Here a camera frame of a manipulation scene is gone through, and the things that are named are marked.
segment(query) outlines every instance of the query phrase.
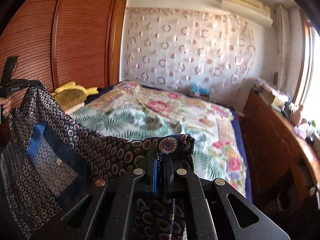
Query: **wooden window frame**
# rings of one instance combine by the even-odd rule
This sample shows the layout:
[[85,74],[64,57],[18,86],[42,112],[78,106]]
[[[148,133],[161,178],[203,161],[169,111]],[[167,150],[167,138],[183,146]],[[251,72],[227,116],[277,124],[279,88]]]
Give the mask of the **wooden window frame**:
[[301,9],[299,11],[302,23],[302,57],[298,83],[292,98],[292,102],[295,105],[302,104],[308,92],[309,81],[312,75],[314,47],[314,41],[310,32],[310,27],[313,25],[307,18],[306,14]]

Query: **navy blue bed sheet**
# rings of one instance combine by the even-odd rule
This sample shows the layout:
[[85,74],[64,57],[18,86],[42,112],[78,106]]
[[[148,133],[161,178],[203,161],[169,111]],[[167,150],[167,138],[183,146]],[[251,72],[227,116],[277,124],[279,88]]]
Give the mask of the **navy blue bed sheet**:
[[[144,87],[144,88],[161,90],[161,89],[148,87],[148,86],[144,86],[144,85],[141,85],[141,86]],[[98,88],[99,94],[88,96],[84,103],[85,104],[89,104],[90,102],[92,102],[93,100],[97,99],[101,95],[111,91],[113,89],[113,87],[114,86],[110,86],[110,87],[107,87],[107,88],[104,88],[104,89]],[[235,131],[238,150],[239,150],[239,153],[240,153],[240,155],[242,156],[242,158],[244,160],[245,166],[247,167],[246,180],[245,180],[245,195],[246,195],[247,200],[250,203],[252,203],[251,180],[250,180],[247,157],[246,157],[246,154],[245,154],[244,144],[243,144],[243,140],[242,140],[242,134],[241,134],[241,130],[240,130],[240,124],[239,124],[239,120],[238,120],[238,116],[237,116],[236,112],[233,109],[231,109],[231,112],[232,112],[232,114],[234,116],[234,119],[233,119],[233,121],[231,121],[231,124],[232,124],[233,130]]]

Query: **wall covering with circle pattern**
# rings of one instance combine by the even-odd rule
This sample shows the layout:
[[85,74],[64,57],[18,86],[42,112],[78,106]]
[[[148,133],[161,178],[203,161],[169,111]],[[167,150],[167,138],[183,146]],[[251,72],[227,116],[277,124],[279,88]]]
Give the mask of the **wall covering with circle pattern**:
[[201,11],[127,10],[126,79],[184,93],[195,82],[210,101],[233,105],[256,51],[247,22]]

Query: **clothing label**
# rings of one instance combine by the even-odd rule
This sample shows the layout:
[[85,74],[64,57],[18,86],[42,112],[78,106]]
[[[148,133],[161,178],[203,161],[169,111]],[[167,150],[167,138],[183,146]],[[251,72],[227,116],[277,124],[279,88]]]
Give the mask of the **clothing label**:
[[62,163],[62,160],[61,160],[60,158],[58,158],[58,160],[57,160],[58,166],[59,166],[61,163]]

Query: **yellow plush toy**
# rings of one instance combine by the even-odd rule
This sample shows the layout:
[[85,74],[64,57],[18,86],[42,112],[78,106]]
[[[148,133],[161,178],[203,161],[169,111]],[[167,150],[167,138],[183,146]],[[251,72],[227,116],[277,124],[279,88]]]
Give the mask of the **yellow plush toy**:
[[75,82],[71,81],[57,88],[55,93],[51,93],[51,95],[63,111],[70,112],[71,109],[76,110],[84,106],[84,101],[87,99],[87,96],[98,93],[97,87],[85,89],[83,86],[76,85]]

